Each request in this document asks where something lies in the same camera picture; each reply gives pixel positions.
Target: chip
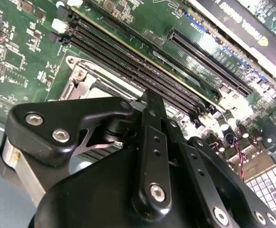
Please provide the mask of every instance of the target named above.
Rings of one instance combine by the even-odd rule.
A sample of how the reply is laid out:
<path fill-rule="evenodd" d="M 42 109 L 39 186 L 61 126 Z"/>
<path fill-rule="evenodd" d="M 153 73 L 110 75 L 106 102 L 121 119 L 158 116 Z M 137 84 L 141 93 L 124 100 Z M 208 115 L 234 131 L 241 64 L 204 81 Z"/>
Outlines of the chip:
<path fill-rule="evenodd" d="M 24 12 L 29 14 L 32 14 L 34 12 L 34 6 L 25 0 L 21 2 L 21 8 Z"/>
<path fill-rule="evenodd" d="M 125 9 L 125 7 L 122 5 L 117 5 L 117 7 L 116 7 L 116 10 L 118 10 L 121 13 L 124 11 L 124 9 Z"/>
<path fill-rule="evenodd" d="M 38 20 L 41 20 L 43 18 L 44 12 L 41 9 L 36 9 L 36 16 Z"/>
<path fill-rule="evenodd" d="M 35 32 L 34 32 L 34 37 L 36 37 L 36 38 L 40 39 L 41 34 L 35 31 Z"/>
<path fill-rule="evenodd" d="M 116 4 L 111 0 L 105 0 L 103 7 L 109 12 L 112 13 L 115 9 Z"/>

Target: cable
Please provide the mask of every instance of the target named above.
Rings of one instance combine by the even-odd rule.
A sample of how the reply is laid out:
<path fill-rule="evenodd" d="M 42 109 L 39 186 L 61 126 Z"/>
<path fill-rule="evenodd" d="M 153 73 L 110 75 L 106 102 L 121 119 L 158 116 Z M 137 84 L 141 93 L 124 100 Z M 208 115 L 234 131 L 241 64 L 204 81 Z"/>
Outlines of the cable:
<path fill-rule="evenodd" d="M 244 170 L 243 170 L 243 161 L 247 159 L 247 156 L 245 155 L 245 153 L 241 152 L 239 146 L 238 146 L 238 142 L 234 142 L 234 147 L 239 155 L 239 160 L 240 160 L 240 164 L 241 164 L 241 179 L 242 181 L 244 181 Z"/>

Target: ram slot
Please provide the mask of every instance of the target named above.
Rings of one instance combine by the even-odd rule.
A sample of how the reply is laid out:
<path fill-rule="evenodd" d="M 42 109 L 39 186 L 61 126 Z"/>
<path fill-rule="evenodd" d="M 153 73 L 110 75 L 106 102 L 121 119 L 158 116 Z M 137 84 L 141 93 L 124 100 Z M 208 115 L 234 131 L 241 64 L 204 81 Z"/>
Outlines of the ram slot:
<path fill-rule="evenodd" d="M 51 34 L 50 38 L 57 36 L 56 34 Z M 169 89 L 164 85 L 164 82 L 155 80 L 152 77 L 140 72 L 140 69 L 135 68 L 132 64 L 129 64 L 128 61 L 121 59 L 115 53 L 111 53 L 106 50 L 100 50 L 97 44 L 89 40 L 81 40 L 75 35 L 72 37 L 63 37 L 60 42 L 65 45 L 72 45 L 73 47 L 82 50 L 92 57 L 96 62 L 100 63 L 103 66 L 114 69 L 120 75 L 120 77 L 125 78 L 129 81 L 138 84 L 138 86 L 151 89 L 161 95 L 168 103 L 173 104 L 180 111 L 185 113 L 196 113 L 198 110 L 197 106 L 192 105 L 191 103 L 183 100 L 179 97 L 173 90 Z"/>
<path fill-rule="evenodd" d="M 253 90 L 244 81 L 237 78 L 230 70 L 225 68 L 221 63 L 211 57 L 208 53 L 180 32 L 172 31 L 169 36 L 169 41 L 197 61 L 200 65 L 213 72 L 216 77 L 237 91 L 239 94 L 247 97 L 253 92 Z"/>
<path fill-rule="evenodd" d="M 220 110 L 222 108 L 216 104 L 213 100 L 208 98 L 209 91 L 211 95 L 215 96 L 215 100 L 219 100 L 221 97 L 221 94 L 214 88 L 210 87 L 208 84 L 204 83 L 198 76 L 196 76 L 190 69 L 186 68 L 186 66 L 181 65 L 177 61 L 175 61 L 171 56 L 169 56 L 168 53 L 158 49 L 155 47 L 151 42 L 146 40 L 144 37 L 139 35 L 138 33 L 134 32 L 132 29 L 127 28 L 126 26 L 119 24 L 118 21 L 113 18 L 110 14 L 107 14 L 105 11 L 102 11 L 100 8 L 98 8 L 96 5 L 94 5 L 93 2 L 90 1 L 85 1 L 85 4 L 88 5 L 88 7 L 92 7 L 94 10 L 97 10 L 100 13 L 103 13 L 105 17 L 107 17 L 109 20 L 113 21 L 120 27 L 120 29 L 123 29 L 126 31 L 128 34 L 132 35 L 134 38 L 139 40 L 140 42 L 148 45 L 149 47 L 152 47 L 152 49 L 157 52 L 159 55 L 164 56 L 165 59 L 167 59 L 169 62 L 173 63 L 178 69 L 181 71 L 185 72 L 187 75 L 191 76 L 193 79 L 198 81 L 200 83 L 200 87 L 191 87 L 190 85 L 186 84 L 187 79 L 183 79 L 183 76 L 181 76 L 177 71 L 173 71 L 174 73 L 171 74 L 178 74 L 178 76 L 171 76 L 169 73 L 167 73 L 165 70 L 162 70 L 160 67 L 158 67 L 156 64 L 149 62 L 148 60 L 145 60 L 140 54 L 137 54 L 135 51 L 131 50 L 121 42 L 115 40 L 114 38 L 110 37 L 107 33 L 105 33 L 103 30 L 101 30 L 99 27 L 95 26 L 93 23 L 91 23 L 87 18 L 85 18 L 82 14 L 77 12 L 75 9 L 66 9 L 63 7 L 58 8 L 58 14 L 61 16 L 62 19 L 68 21 L 71 20 L 71 24 L 73 26 L 79 25 L 80 27 L 89 30 L 90 28 L 93 28 L 97 30 L 99 34 L 101 34 L 103 37 L 105 37 L 106 40 L 109 40 L 108 44 L 114 43 L 114 46 L 116 44 L 119 45 L 123 50 L 126 50 L 127 53 L 130 53 L 132 57 L 139 57 L 141 59 L 141 62 L 144 62 L 147 64 L 148 69 L 154 72 L 154 69 L 156 72 L 160 72 L 162 75 L 164 75 L 164 80 L 170 83 L 171 86 L 177 87 L 177 91 L 179 93 L 186 95 L 189 97 L 191 100 L 194 100 L 195 102 L 198 102 L 199 105 L 202 104 L 204 107 L 203 103 L 204 101 L 208 101 L 214 106 L 217 106 Z"/>

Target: expansion slot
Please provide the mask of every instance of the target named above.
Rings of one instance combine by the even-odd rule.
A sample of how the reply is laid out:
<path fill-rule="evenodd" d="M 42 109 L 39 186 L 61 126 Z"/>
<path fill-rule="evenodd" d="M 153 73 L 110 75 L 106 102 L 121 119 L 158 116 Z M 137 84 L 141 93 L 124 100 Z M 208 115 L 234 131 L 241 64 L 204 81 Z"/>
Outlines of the expansion slot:
<path fill-rule="evenodd" d="M 239 1 L 183 1 L 222 29 L 276 77 L 276 34 L 269 31 Z"/>
<path fill-rule="evenodd" d="M 169 40 L 191 58 L 196 60 L 199 64 L 206 66 L 208 70 L 215 72 L 215 75 L 218 78 L 244 97 L 253 92 L 253 90 L 249 88 L 245 82 L 237 78 L 231 71 L 225 68 L 221 63 L 216 61 L 208 53 L 203 51 L 181 33 L 172 31 Z"/>

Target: pcie slot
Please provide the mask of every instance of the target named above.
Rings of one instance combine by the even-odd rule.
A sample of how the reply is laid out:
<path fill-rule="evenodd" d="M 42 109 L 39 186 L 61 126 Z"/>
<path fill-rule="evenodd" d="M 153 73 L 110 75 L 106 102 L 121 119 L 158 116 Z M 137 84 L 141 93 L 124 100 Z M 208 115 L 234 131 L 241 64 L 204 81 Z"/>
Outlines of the pcie slot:
<path fill-rule="evenodd" d="M 139 86 L 151 89 L 161 95 L 167 102 L 185 113 L 195 113 L 196 106 L 192 106 L 180 99 L 175 93 L 171 93 L 166 87 L 149 78 L 147 75 L 133 71 L 130 66 L 118 57 L 109 57 L 108 53 L 103 53 L 87 42 L 83 42 L 76 37 L 64 37 L 61 40 L 64 45 L 72 45 L 84 52 L 100 64 L 116 70 L 121 77 L 129 79 Z"/>
<path fill-rule="evenodd" d="M 220 80 L 236 90 L 238 93 L 247 97 L 253 90 L 241 79 L 237 78 L 231 71 L 225 68 L 221 63 L 211 57 L 196 44 L 191 42 L 180 32 L 172 31 L 169 41 L 179 47 L 188 56 L 193 58 L 202 66 L 215 73 Z"/>
<path fill-rule="evenodd" d="M 90 34 L 88 31 L 84 30 L 81 27 L 76 27 L 73 34 L 77 37 L 80 37 L 82 40 L 88 39 L 89 42 L 93 42 L 95 45 L 101 46 L 106 51 L 117 53 L 118 56 L 123 59 L 123 61 L 128 61 L 130 63 L 132 69 L 137 69 L 137 71 L 143 72 L 149 78 L 153 78 L 154 80 L 156 80 L 157 83 L 161 84 L 162 81 L 164 81 L 165 86 L 168 87 L 169 90 L 178 91 L 177 95 L 186 102 L 190 103 L 192 106 L 197 106 L 198 102 L 202 102 L 201 99 L 195 97 L 195 95 L 193 96 L 195 100 L 193 100 L 191 97 L 192 93 L 189 90 L 181 85 L 178 85 L 169 76 L 160 72 L 151 64 L 144 61 L 137 54 L 125 50 L 116 41 L 110 39 L 109 41 L 105 42 L 104 40 L 101 40 L 100 37 L 96 37 Z"/>

